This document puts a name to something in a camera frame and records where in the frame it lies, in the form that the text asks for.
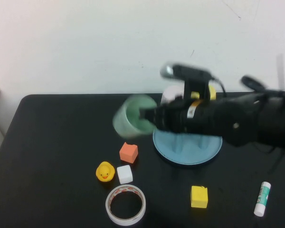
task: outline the toy block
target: toy block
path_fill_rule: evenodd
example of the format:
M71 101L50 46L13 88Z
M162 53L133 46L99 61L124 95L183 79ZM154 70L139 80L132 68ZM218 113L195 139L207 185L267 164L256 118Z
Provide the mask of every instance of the toy block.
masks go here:
M138 148L136 145L128 145L125 142L119 151L119 155L121 160L133 163L138 155Z
M117 175L120 184L126 184L133 181L133 175L129 165L117 167Z
M191 207L192 208L207 208L208 190L203 186L191 187Z

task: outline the white wall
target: white wall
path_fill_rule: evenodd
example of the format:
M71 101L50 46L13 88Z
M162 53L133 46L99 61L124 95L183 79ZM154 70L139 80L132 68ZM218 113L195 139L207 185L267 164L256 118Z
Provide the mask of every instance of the white wall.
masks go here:
M285 0L0 0L0 128L28 94L162 91L167 60L276 87L280 53Z

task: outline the yellow cube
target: yellow cube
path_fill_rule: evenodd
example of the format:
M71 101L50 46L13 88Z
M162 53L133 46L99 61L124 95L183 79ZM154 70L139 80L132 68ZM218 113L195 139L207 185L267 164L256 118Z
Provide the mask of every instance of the yellow cube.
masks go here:
M191 207L192 208L207 208L208 190L203 186L191 187Z

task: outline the yellow object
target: yellow object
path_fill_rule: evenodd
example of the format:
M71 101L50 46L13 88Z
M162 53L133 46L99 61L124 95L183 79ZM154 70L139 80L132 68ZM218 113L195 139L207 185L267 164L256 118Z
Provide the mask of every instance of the yellow object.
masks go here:
M113 179L115 174L114 167L107 161L100 163L96 169L96 177L102 182L108 182Z
M209 91L210 91L210 100L215 100L217 98L217 92L215 88L212 85L209 85ZM200 94L198 92L192 92L191 98L199 98Z
M192 208L207 208L208 190L203 186L191 187L191 207Z

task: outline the white object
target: white object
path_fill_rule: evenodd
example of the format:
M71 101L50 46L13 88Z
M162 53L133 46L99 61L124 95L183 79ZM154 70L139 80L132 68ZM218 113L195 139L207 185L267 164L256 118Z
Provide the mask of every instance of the white object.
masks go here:
M117 175L120 184L126 184L133 181L133 175L129 165L117 167Z
M113 198L117 194L120 194L120 193L125 192L125 191L134 192L135 194L137 194L142 199L142 208L140 209L138 214L135 215L134 217L128 218L128 219L118 218L115 215L113 215L111 212L111 203L112 203ZM131 184L121 185L121 186L114 188L110 192L110 194L108 195L108 197L106 198L106 201L105 201L105 209L106 209L106 212L108 213L110 219L114 223L116 223L117 225L120 225L120 226L130 226L130 225L137 223L139 220L142 219L142 217L146 211L146 198L145 198L143 192L138 187L131 185Z
M254 211L254 214L256 216L259 216L259 217L264 216L270 188L271 188L270 183L268 182L262 183L260 193L256 201L255 211Z
M171 85L166 88L161 96L161 104L169 103L175 100L178 96L184 96L184 84L183 85Z

